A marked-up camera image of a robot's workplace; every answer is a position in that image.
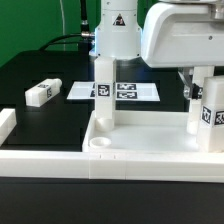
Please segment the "green background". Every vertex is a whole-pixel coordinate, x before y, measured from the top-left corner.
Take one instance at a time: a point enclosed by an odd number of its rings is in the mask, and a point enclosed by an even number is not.
[[[142,27],[153,1],[155,0],[138,0],[138,23]],[[100,22],[100,2],[101,0],[87,0],[91,31]],[[37,50],[49,40],[63,34],[60,0],[1,0],[0,3],[0,66],[17,53]],[[66,34],[79,33],[79,0],[63,0],[63,7]]]

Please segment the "white post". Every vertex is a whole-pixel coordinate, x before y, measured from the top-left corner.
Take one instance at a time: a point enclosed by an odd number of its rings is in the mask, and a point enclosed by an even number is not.
[[[95,116],[99,131],[114,128],[116,59],[99,57],[95,60]]]
[[[224,150],[224,76],[205,79],[197,143],[201,151]]]
[[[203,87],[204,78],[214,75],[214,66],[194,67],[192,83]],[[198,123],[200,120],[201,99],[190,100],[190,108],[187,123],[187,132],[193,135],[197,134]]]

